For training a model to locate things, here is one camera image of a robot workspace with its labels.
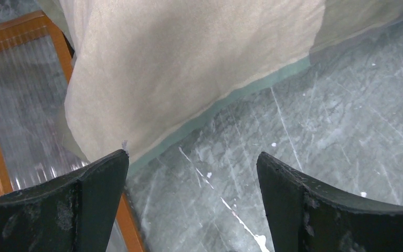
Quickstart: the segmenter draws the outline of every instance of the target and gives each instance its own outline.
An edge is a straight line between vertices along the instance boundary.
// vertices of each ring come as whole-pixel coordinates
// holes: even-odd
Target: wooden frame
[[[0,51],[50,35],[67,83],[72,75],[71,55],[62,31],[42,11],[0,24]],[[0,149],[0,196],[13,191]],[[143,252],[144,245],[125,194],[120,199],[116,219],[129,252]]]

